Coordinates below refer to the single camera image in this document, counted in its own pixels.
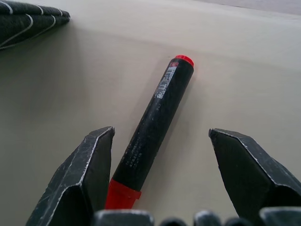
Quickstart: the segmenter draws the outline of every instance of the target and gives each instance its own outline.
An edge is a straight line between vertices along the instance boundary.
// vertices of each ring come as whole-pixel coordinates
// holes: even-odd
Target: marker
[[[166,68],[110,181],[106,209],[131,209],[151,169],[193,74],[193,61],[177,55]]]

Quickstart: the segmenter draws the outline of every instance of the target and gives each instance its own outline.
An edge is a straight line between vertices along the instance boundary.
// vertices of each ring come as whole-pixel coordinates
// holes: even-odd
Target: black cloth with white stripes
[[[0,0],[0,50],[66,24],[70,15],[58,8]]]

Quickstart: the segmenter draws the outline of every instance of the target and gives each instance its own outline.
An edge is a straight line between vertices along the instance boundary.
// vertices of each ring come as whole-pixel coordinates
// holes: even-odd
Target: red marker cap
[[[135,191],[115,180],[109,184],[106,210],[131,209],[136,199],[139,199],[141,192]]]
[[[188,56],[185,56],[185,55],[176,55],[175,58],[185,60],[188,63],[190,63],[192,67],[194,67],[193,61]]]

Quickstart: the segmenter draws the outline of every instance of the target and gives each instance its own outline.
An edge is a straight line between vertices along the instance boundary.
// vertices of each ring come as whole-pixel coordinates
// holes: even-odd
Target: barcode label
[[[170,66],[167,69],[164,77],[162,78],[162,80],[160,81],[160,83],[157,87],[157,90],[156,90],[156,93],[155,93],[156,98],[160,98],[160,99],[163,98],[163,96],[166,92],[166,89],[169,85],[169,82],[173,78],[173,75],[174,75],[174,72],[175,72],[177,66],[178,66],[178,63],[171,63],[170,64]]]

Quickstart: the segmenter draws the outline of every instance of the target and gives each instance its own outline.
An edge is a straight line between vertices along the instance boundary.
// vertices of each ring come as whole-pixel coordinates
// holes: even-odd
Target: white table surface
[[[71,22],[0,52],[0,219],[24,225],[57,167],[114,126],[114,172],[169,60],[195,72],[135,208],[235,210],[208,130],[252,136],[301,179],[301,18],[179,0],[28,0]]]

